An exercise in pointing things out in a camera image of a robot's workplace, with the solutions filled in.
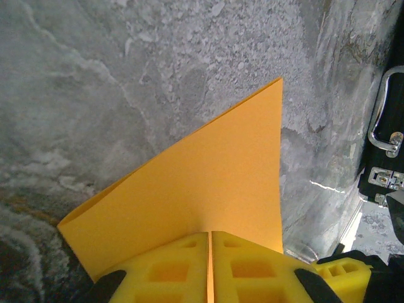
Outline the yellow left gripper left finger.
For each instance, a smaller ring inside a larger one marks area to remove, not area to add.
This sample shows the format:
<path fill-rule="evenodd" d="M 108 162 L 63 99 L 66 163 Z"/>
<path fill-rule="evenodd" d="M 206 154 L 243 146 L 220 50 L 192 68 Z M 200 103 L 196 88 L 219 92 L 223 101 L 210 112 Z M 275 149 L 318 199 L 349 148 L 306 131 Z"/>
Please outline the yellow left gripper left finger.
<path fill-rule="evenodd" d="M 134 256 L 107 270 L 91 303 L 207 303 L 208 233 Z"/>

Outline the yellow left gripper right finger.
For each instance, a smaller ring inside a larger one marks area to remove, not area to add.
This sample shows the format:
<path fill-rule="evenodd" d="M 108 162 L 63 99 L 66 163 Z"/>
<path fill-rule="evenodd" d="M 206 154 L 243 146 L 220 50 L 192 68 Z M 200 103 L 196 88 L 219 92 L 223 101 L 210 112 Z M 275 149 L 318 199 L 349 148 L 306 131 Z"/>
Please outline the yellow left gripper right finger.
<path fill-rule="evenodd" d="M 214 303 L 341 303 L 309 264 L 213 231 Z"/>

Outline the orange paper sheet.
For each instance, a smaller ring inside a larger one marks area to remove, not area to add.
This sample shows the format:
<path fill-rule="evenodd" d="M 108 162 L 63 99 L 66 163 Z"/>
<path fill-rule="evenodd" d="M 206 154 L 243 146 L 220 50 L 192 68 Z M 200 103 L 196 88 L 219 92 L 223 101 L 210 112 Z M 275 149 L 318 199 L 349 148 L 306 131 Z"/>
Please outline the orange paper sheet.
<path fill-rule="evenodd" d="M 76 207 L 58 229 L 107 303 L 130 257 L 197 232 L 224 230 L 281 251 L 277 78 Z"/>

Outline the black hard case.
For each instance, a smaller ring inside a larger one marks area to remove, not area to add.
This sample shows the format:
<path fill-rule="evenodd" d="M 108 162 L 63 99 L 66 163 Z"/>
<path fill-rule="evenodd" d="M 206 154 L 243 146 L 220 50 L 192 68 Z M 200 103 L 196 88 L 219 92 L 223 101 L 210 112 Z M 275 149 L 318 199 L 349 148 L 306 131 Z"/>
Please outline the black hard case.
<path fill-rule="evenodd" d="M 387 207 L 386 197 L 404 191 L 404 0 L 394 29 L 362 154 L 360 195 Z"/>

